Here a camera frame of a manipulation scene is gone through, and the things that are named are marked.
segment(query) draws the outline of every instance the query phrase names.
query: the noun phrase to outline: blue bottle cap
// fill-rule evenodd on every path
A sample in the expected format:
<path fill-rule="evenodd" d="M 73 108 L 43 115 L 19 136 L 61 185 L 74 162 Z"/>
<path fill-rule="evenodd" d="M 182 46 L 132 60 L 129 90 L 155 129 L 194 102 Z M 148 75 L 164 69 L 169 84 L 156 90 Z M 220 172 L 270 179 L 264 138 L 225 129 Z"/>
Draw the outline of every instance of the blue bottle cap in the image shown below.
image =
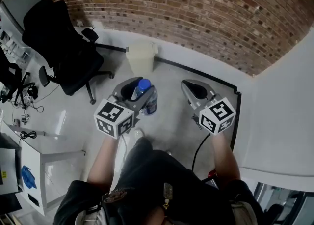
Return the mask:
<path fill-rule="evenodd" d="M 138 87 L 141 91 L 146 91 L 152 86 L 151 81 L 149 79 L 143 78 L 139 81 Z"/>

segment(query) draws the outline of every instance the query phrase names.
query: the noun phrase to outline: white sneaker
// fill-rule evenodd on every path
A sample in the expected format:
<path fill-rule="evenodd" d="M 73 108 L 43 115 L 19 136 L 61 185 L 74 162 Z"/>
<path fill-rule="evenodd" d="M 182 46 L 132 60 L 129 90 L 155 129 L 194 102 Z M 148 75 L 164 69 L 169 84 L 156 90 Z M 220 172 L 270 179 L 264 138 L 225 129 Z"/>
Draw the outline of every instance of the white sneaker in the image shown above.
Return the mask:
<path fill-rule="evenodd" d="M 142 131 L 142 129 L 137 128 L 134 130 L 134 136 L 135 136 L 135 140 L 139 140 L 140 138 L 144 137 L 144 133 Z"/>

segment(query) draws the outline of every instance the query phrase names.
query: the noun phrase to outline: plastic bottle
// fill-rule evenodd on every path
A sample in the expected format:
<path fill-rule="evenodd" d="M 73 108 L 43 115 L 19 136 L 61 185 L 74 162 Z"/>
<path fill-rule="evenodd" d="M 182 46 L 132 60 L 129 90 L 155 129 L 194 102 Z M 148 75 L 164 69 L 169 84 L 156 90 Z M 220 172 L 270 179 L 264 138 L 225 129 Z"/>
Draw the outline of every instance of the plastic bottle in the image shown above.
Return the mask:
<path fill-rule="evenodd" d="M 138 83 L 138 86 L 135 88 L 135 95 L 139 97 L 145 91 L 147 91 L 150 87 L 152 87 L 151 81 L 148 79 L 141 79 Z M 154 93 L 152 94 L 151 98 L 147 101 L 145 107 L 141 109 L 141 113 L 145 116 L 152 115 L 157 110 L 157 91 L 154 89 Z"/>

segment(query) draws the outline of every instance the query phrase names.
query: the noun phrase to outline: white desk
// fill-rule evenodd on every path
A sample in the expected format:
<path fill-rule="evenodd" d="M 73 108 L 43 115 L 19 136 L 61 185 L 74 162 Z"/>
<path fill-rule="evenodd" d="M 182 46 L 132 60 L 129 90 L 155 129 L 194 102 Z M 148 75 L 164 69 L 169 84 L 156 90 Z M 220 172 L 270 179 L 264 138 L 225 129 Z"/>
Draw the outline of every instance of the white desk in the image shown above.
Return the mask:
<path fill-rule="evenodd" d="M 16 144 L 19 143 L 20 136 L 16 134 L 9 125 L 7 125 L 4 121 L 1 122 L 0 120 L 0 132 L 3 134 L 8 135 Z M 23 198 L 39 213 L 45 215 L 45 212 L 56 205 L 58 205 L 63 196 L 58 197 L 47 203 L 46 200 L 46 187 L 45 187 L 45 163 L 66 160 L 70 158 L 78 158 L 83 157 L 85 152 L 84 151 L 77 151 L 77 152 L 66 152 L 66 153 L 48 153 L 42 154 L 34 147 L 29 145 L 25 140 L 21 140 L 20 142 L 21 150 L 21 168 L 23 165 L 27 166 L 30 169 L 30 172 L 35 177 L 35 183 L 37 188 L 29 189 L 25 186 L 23 180 L 21 182 L 21 187 L 23 191 L 20 193 Z M 38 201 L 39 206 L 35 205 L 32 202 L 28 195 L 31 195 Z"/>

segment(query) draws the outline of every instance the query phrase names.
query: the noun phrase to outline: white wall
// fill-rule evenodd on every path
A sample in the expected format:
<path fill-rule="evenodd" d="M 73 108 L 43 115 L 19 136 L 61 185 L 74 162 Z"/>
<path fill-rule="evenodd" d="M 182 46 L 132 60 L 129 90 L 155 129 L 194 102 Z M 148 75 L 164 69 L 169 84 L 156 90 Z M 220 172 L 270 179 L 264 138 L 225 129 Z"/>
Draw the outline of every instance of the white wall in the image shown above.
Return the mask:
<path fill-rule="evenodd" d="M 251 88 L 250 123 L 240 120 L 250 129 L 248 147 L 237 155 L 242 174 L 314 192 L 314 30 L 256 76 Z M 235 145 L 239 151 L 241 142 Z"/>
<path fill-rule="evenodd" d="M 244 72 L 197 51 L 137 33 L 103 29 L 97 27 L 101 25 L 98 25 L 96 22 L 94 26 L 95 32 L 99 36 L 97 43 L 125 48 L 135 41 L 148 40 L 158 44 L 158 56 L 163 59 L 200 70 L 236 86 L 241 86 L 252 79 L 251 76 Z M 76 28 L 76 30 L 81 32 L 83 28 Z"/>

